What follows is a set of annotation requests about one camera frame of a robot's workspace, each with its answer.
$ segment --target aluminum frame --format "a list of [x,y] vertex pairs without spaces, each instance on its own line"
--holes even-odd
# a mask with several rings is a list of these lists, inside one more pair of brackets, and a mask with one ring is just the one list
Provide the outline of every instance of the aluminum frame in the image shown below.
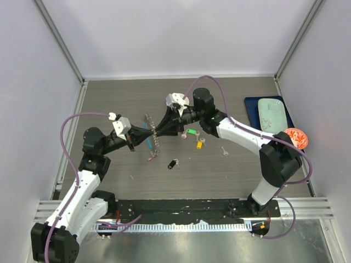
[[294,55],[295,51],[297,50],[298,46],[300,45],[303,37],[306,35],[308,29],[310,28],[313,20],[317,16],[319,10],[323,6],[325,0],[315,0],[314,3],[312,4],[311,8],[308,11],[308,14],[304,21],[302,22],[301,27],[299,28],[293,42],[291,43],[282,63],[280,64],[277,73],[275,74],[275,78],[279,79],[287,66],[287,64],[290,62],[292,56]]
[[70,64],[73,72],[75,73],[76,77],[78,78],[81,84],[84,83],[84,78],[81,72],[78,69],[70,51],[68,50],[64,40],[62,39],[57,27],[55,26],[54,21],[52,20],[49,12],[47,11],[44,3],[42,0],[32,0],[34,5],[37,7],[42,19],[44,20],[45,24],[48,26],[49,31],[51,32],[52,36],[54,37],[57,45],[61,49],[63,56],[66,58],[67,62]]

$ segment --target white robotic arm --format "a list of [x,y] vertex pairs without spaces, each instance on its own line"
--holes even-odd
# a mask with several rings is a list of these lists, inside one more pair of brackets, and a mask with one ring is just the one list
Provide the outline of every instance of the white robotic arm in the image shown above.
[[[252,130],[253,132],[260,133],[261,135],[266,135],[269,137],[274,136],[272,133],[265,133],[260,130],[256,130],[250,126],[244,125],[234,118],[232,120],[238,125],[245,127],[246,129]],[[222,139],[226,139],[236,144],[241,145],[244,148],[247,148],[254,154],[259,156],[259,151],[262,148],[262,145],[270,143],[270,140],[263,137],[257,137],[253,134],[250,134],[242,129],[233,125],[229,118],[223,119],[219,126],[217,126],[218,136]],[[265,178],[262,178],[259,185],[252,192],[252,198],[261,206],[266,205],[274,196],[275,193],[279,190],[279,187],[275,187],[272,184],[268,183]]]
[[114,121],[114,130],[110,135],[105,136],[95,127],[86,130],[83,135],[84,155],[78,173],[79,186],[76,185],[76,181],[73,182],[61,205],[47,222],[36,223],[32,228],[34,260],[44,262],[46,239],[59,215],[60,220],[55,225],[50,239],[49,255],[53,262],[74,262],[80,244],[93,224],[107,213],[116,211],[113,193],[95,191],[111,162],[105,154],[123,146],[128,146],[134,151],[135,146],[154,133],[156,136],[177,136],[184,131],[186,124],[197,121],[205,132],[237,143],[259,156],[263,179],[249,195],[246,210],[250,217],[265,210],[277,190],[301,167],[301,160],[294,151],[262,136],[274,136],[292,144],[290,138],[285,133],[264,133],[233,119],[240,127],[261,134],[261,137],[237,127],[225,113],[215,108],[213,97],[205,88],[194,90],[193,99],[194,106],[189,106],[189,100],[183,100],[182,94],[169,94],[166,100],[167,112],[155,131],[135,127],[127,118],[115,114],[110,114],[110,120]]

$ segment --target gray tabletop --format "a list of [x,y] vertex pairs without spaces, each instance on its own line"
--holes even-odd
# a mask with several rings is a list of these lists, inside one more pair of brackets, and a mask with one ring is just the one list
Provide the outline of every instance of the gray tabletop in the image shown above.
[[[221,78],[228,97],[230,115],[248,124],[244,98],[247,96],[277,95],[271,77]],[[169,93],[185,93],[193,79],[147,79],[127,81],[89,82],[82,112],[116,112],[128,117],[134,125],[142,127],[144,114],[149,113],[158,123],[166,110],[165,98]],[[197,87],[205,87],[214,96],[216,107],[224,111],[222,96],[209,79]],[[98,127],[105,134],[112,124],[102,117],[81,117],[78,123],[71,157],[76,165],[82,158],[83,133],[87,128]],[[188,128],[200,131],[207,147],[196,149],[196,137],[160,138],[160,155],[151,162],[145,143],[130,152],[127,147],[108,154],[111,165],[100,190],[115,193],[119,199],[173,199],[173,198],[235,198],[247,197],[258,185],[261,176],[259,158],[233,142],[207,135],[199,124]],[[229,152],[222,155],[221,146]],[[167,169],[173,159],[179,159],[180,169]],[[63,198],[73,182],[73,172],[68,167],[61,191]],[[292,180],[303,177],[301,169]],[[308,197],[307,185],[289,186],[282,191],[286,197]]]

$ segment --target keychain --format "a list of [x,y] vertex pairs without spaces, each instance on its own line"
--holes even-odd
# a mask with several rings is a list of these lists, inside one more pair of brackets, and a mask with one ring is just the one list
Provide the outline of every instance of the keychain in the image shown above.
[[179,167],[179,160],[178,160],[178,159],[174,159],[173,161],[171,161],[171,162],[169,163],[169,165],[168,165],[168,168],[169,168],[169,169],[172,169],[175,165],[177,165],[177,166],[178,166],[178,169],[180,169],[180,167]]

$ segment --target blue mat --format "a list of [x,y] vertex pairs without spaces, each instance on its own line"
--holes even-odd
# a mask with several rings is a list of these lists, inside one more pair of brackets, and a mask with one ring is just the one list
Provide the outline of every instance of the blue mat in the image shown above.
[[281,96],[246,97],[244,99],[246,112],[248,115],[248,120],[250,121],[250,126],[252,128],[261,130],[261,125],[259,123],[259,115],[258,115],[258,100],[262,99],[262,98],[277,99],[277,100],[280,100],[281,102],[283,102],[284,108],[285,108],[286,119],[287,119],[287,125],[289,128],[295,128],[294,124],[292,123],[292,120],[290,118],[290,115],[286,109],[283,98]]

